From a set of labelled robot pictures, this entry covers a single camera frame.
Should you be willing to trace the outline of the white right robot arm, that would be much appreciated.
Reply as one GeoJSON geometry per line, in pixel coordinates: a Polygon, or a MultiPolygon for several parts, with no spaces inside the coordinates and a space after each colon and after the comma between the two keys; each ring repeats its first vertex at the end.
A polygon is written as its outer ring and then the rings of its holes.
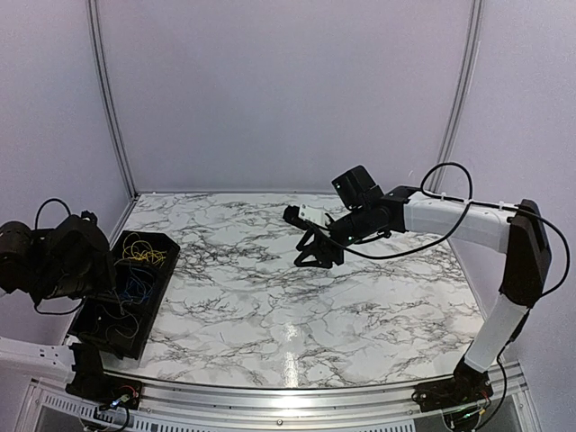
{"type": "Polygon", "coordinates": [[[283,219],[302,230],[294,263],[330,269],[351,254],[373,261],[401,259],[449,242],[473,288],[479,272],[463,248],[500,256],[502,276],[493,307],[447,383],[445,394],[464,403],[480,388],[490,366],[522,331],[531,310],[559,290],[571,270],[567,238],[540,212],[536,202],[483,202],[474,197],[473,179],[461,164],[465,197],[434,193],[423,184],[400,185],[389,192],[364,166],[355,166],[332,182],[346,213],[338,219],[301,204],[289,206],[283,219]]]}

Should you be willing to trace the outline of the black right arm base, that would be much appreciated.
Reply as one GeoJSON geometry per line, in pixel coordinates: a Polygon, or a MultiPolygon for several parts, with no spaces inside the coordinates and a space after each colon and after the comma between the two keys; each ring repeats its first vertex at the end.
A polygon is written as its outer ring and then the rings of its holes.
{"type": "Polygon", "coordinates": [[[429,412],[486,401],[492,395],[488,373],[473,369],[461,359],[451,377],[417,384],[411,398],[422,412],[429,412]]]}

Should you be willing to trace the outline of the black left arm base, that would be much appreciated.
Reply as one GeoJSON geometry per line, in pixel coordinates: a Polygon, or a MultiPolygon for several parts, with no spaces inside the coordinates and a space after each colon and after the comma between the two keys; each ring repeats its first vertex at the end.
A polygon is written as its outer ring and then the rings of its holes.
{"type": "Polygon", "coordinates": [[[105,410],[121,407],[136,410],[140,405],[141,381],[110,375],[104,371],[100,353],[95,346],[74,343],[71,366],[73,377],[67,383],[67,394],[97,402],[105,410]]]}

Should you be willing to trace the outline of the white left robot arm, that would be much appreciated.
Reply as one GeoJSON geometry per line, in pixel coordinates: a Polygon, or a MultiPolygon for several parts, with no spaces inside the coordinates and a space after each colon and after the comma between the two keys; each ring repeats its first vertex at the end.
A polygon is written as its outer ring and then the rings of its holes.
{"type": "MultiPolygon", "coordinates": [[[[1,295],[22,292],[36,313],[67,316],[98,293],[115,287],[111,245],[90,211],[74,214],[60,198],[43,202],[32,227],[18,220],[1,226],[1,295]]],[[[42,345],[1,338],[1,367],[79,384],[96,401],[113,394],[98,349],[84,343],[42,345]]]]}

